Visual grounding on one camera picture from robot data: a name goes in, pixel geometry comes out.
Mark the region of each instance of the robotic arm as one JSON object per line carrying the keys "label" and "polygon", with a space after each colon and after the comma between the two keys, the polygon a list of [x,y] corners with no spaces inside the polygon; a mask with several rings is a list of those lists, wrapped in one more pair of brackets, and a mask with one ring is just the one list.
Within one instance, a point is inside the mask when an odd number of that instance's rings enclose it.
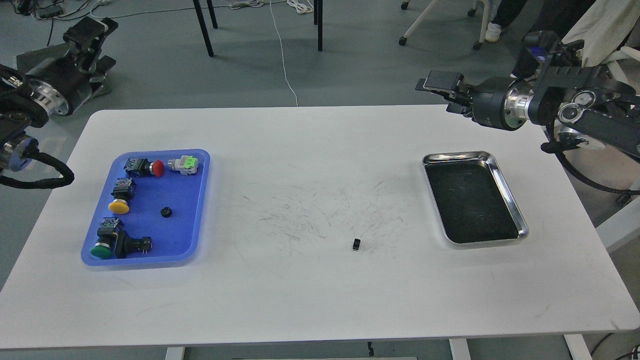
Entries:
{"label": "robotic arm", "polygon": [[54,167],[62,178],[24,182],[0,176],[0,184],[23,189],[59,188],[74,174],[63,162],[38,150],[38,140],[28,136],[29,126],[42,127],[51,114],[69,116],[103,89],[107,71],[115,65],[109,56],[99,58],[105,38],[118,24],[105,18],[85,17],[64,34],[69,50],[49,58],[27,74],[0,64],[0,174],[20,171],[31,160]]}
{"label": "robotic arm", "polygon": [[[608,192],[640,192],[608,188],[586,179],[566,160],[563,151],[611,144],[640,162],[640,97],[629,85],[614,80],[607,67],[580,67],[583,41],[563,44],[552,31],[529,33],[524,40],[541,62],[536,79],[490,78],[479,85],[464,82],[460,73],[431,71],[416,90],[449,101],[447,111],[470,117],[482,126],[508,131],[527,120],[545,126],[550,137],[541,149],[556,154],[579,180]],[[556,119],[561,123],[554,136]]]}

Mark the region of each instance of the black table leg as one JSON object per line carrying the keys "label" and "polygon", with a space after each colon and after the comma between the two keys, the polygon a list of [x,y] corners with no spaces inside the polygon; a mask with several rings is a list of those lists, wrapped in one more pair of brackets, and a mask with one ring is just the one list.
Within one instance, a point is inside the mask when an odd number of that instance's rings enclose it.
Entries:
{"label": "black table leg", "polygon": [[198,22],[200,23],[200,30],[202,30],[202,38],[204,38],[204,44],[207,46],[207,53],[209,57],[213,57],[213,48],[211,47],[211,40],[209,40],[209,32],[207,31],[207,25],[204,23],[204,16],[202,15],[202,7],[200,6],[200,0],[193,0],[193,7],[196,9],[196,15],[198,16]]}
{"label": "black table leg", "polygon": [[317,23],[318,23],[318,51],[322,51],[322,2],[323,0],[314,0],[317,4]]}
{"label": "black table leg", "polygon": [[216,12],[213,11],[213,4],[211,0],[207,0],[207,7],[209,8],[209,16],[211,17],[211,23],[213,24],[213,28],[218,28],[218,21],[216,20]]}

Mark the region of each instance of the white sneaker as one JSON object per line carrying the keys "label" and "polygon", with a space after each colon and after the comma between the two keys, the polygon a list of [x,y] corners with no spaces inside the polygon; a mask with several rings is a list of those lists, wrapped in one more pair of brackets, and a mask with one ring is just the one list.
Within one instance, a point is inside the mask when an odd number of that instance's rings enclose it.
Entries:
{"label": "white sneaker", "polygon": [[484,39],[488,42],[496,42],[500,38],[500,33],[502,33],[502,26],[490,22],[486,27]]}

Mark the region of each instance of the blue tray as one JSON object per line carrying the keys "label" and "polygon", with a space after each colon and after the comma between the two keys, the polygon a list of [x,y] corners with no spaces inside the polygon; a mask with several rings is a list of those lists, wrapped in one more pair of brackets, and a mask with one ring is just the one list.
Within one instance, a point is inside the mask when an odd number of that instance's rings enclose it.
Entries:
{"label": "blue tray", "polygon": [[[197,173],[181,175],[167,166],[170,159],[179,159],[182,155],[198,158]],[[130,210],[126,214],[116,215],[110,212],[108,205],[113,201],[111,192],[116,180],[128,176],[123,168],[129,158],[161,160],[165,167],[164,175],[134,177],[136,193],[128,202]],[[202,203],[210,162],[209,153],[201,149],[128,152],[117,157],[111,164],[91,226],[84,239],[81,251],[84,263],[90,266],[144,264],[155,267],[162,264],[170,265],[192,255],[198,245]],[[160,215],[160,209],[165,206],[173,211],[168,218]],[[150,236],[152,248],[146,254],[129,253],[125,259],[118,259],[115,255],[109,259],[100,259],[91,255],[91,248],[98,238],[99,224],[104,217],[118,217],[124,224],[123,229],[132,238]]]}

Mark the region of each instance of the white table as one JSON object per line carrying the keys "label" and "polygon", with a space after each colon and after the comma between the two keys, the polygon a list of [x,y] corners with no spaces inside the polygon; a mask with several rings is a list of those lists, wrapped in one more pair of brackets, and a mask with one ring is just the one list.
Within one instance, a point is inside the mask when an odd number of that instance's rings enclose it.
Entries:
{"label": "white table", "polygon": [[[100,111],[0,293],[0,348],[469,338],[635,329],[640,316],[545,138],[444,106]],[[211,154],[180,267],[96,269],[80,248],[129,151]],[[446,242],[421,159],[492,153],[530,229]],[[360,251],[351,250],[354,238]]]}

